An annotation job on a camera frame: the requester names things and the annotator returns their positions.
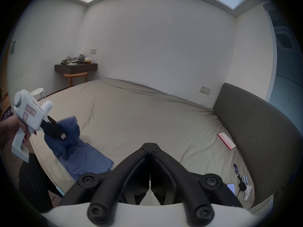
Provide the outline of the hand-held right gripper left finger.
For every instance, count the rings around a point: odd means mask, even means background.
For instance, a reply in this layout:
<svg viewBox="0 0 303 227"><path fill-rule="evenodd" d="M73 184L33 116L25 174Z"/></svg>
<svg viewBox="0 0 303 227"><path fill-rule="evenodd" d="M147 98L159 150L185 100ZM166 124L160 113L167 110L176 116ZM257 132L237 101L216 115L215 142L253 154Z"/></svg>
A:
<svg viewBox="0 0 303 227"><path fill-rule="evenodd" d="M96 226L110 226L117 203L139 205L150 189L149 181L150 143L144 143L113 170L82 174L59 205L89 203L88 219Z"/></svg>

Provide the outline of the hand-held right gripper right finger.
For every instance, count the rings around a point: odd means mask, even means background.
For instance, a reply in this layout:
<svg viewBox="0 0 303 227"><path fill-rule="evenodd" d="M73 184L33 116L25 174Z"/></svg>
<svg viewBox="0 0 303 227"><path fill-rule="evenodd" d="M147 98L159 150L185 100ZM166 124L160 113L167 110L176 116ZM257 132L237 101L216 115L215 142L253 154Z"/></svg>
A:
<svg viewBox="0 0 303 227"><path fill-rule="evenodd" d="M214 220L211 204L243 208L220 176L186 170L178 161L150 143L150 189L160 205L182 203L190 226L206 226Z"/></svg>

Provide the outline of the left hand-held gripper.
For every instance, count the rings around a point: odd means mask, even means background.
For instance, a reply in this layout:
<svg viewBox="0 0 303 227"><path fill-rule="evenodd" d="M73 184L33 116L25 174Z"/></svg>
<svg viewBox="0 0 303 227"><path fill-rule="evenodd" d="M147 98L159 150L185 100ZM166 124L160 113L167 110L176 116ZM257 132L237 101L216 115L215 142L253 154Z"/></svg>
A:
<svg viewBox="0 0 303 227"><path fill-rule="evenodd" d="M29 91L22 89L15 94L13 102L16 115L26 125L30 134L43 131L51 138L61 140L67 138L67 133L48 115L54 107L51 101L47 100L41 105ZM22 146L25 136L26 132L20 126L13 138L12 153L28 163L28 148Z"/></svg>

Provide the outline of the person's left hand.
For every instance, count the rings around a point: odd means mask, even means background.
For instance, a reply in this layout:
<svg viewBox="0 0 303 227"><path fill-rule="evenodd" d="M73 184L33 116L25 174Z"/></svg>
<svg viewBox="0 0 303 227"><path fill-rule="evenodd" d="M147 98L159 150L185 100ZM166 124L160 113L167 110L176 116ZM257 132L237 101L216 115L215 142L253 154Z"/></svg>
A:
<svg viewBox="0 0 303 227"><path fill-rule="evenodd" d="M28 130L26 124L17 116L13 115L0 122L0 149L2 150L5 145L14 139L16 132L21 128L25 137L23 142L26 142L31 133Z"/></svg>

